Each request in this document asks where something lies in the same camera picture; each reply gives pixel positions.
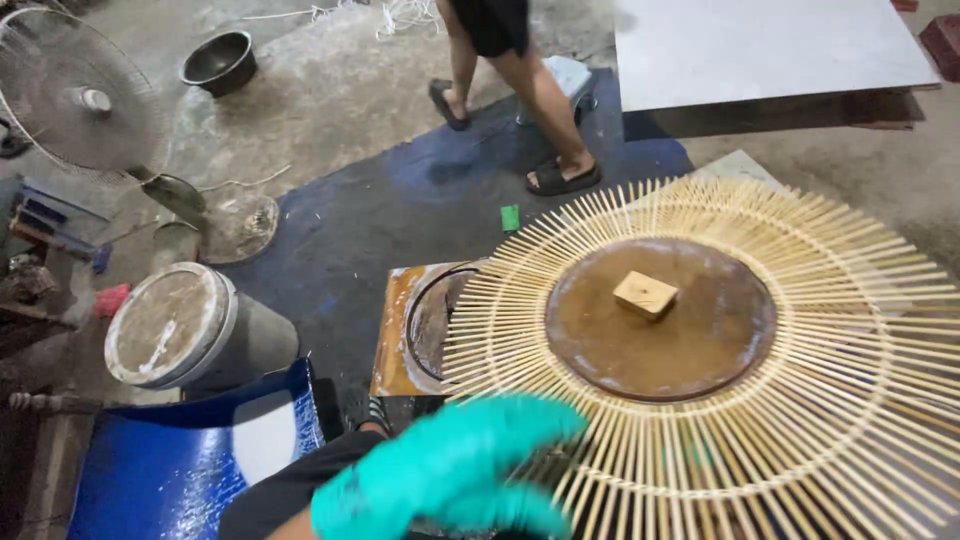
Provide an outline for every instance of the black slide sandal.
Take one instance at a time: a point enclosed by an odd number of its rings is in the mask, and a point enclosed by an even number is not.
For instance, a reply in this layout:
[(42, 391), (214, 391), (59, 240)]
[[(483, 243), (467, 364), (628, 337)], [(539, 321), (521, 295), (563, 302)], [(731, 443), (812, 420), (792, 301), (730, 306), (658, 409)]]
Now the black slide sandal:
[(524, 177), (524, 181), (527, 183), (527, 191), (540, 197), (563, 195), (564, 193), (594, 187), (603, 178), (600, 163), (594, 163), (593, 168), (589, 171), (570, 180), (564, 180), (564, 174), (560, 171), (560, 165), (556, 160), (543, 163), (537, 167), (534, 174), (537, 176), (537, 187), (530, 184), (529, 178)]
[(455, 132), (461, 132), (470, 127), (470, 119), (465, 118), (461, 120), (453, 115), (453, 110), (450, 110), (450, 104), (444, 99), (444, 90), (451, 88), (453, 88), (452, 82), (433, 79), (430, 81), (430, 86), (427, 87), (427, 93), (430, 95), (434, 107), (437, 108), (437, 112), (446, 120), (446, 125), (450, 126), (450, 129)]

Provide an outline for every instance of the blue mat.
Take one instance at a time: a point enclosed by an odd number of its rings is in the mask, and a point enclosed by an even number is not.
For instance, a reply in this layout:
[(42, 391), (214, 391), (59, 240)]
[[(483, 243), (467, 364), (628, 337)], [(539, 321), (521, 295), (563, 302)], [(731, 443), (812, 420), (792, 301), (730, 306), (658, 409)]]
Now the blue mat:
[[(596, 77), (599, 106), (581, 132), (604, 168), (600, 188), (693, 170), (676, 140), (624, 142), (616, 78), (608, 69)], [(391, 269), (489, 256), (505, 238), (500, 207), (519, 204), (522, 226), (583, 194), (525, 190), (526, 173), (554, 154), (515, 117), (516, 98), (504, 99), (465, 132), (443, 126), (290, 191), (273, 243), (221, 271), (294, 322), (321, 377), (365, 392)]]
[(230, 501), (323, 444), (305, 358), (215, 398), (105, 409), (67, 538), (214, 540)]

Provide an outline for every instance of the bamboo sunburst frame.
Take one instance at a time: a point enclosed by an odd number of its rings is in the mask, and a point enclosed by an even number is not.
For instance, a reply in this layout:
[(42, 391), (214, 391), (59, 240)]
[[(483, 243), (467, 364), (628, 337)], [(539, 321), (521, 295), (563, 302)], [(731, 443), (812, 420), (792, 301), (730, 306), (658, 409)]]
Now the bamboo sunburst frame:
[[(645, 404), (551, 353), (545, 307), (564, 271), (647, 237), (708, 245), (766, 284), (778, 329), (749, 376)], [(583, 538), (933, 538), (960, 499), (957, 300), (903, 238), (821, 196), (734, 179), (631, 184), (496, 250), (460, 297), (444, 375), (453, 399), (533, 392), (588, 417), (564, 459), (523, 471), (555, 486)]]

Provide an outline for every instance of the red object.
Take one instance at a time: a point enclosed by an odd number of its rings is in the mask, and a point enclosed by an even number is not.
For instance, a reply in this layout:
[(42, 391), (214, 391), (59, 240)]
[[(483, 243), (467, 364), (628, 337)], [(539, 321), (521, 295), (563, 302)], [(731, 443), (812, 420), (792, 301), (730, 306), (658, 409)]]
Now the red object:
[(109, 319), (116, 314), (117, 309), (130, 295), (128, 284), (117, 285), (113, 288), (97, 292), (97, 299), (93, 302), (93, 314), (101, 319)]
[(944, 79), (960, 83), (960, 13), (931, 20), (920, 32), (920, 41), (937, 62)]
[(916, 13), (920, 0), (890, 0), (898, 12)]

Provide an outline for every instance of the white table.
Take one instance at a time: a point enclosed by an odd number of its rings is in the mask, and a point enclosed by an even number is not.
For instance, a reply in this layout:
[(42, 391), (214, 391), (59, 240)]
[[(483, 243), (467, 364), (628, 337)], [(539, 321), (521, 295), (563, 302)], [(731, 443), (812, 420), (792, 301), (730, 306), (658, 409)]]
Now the white table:
[(611, 0), (624, 112), (940, 82), (890, 0)]

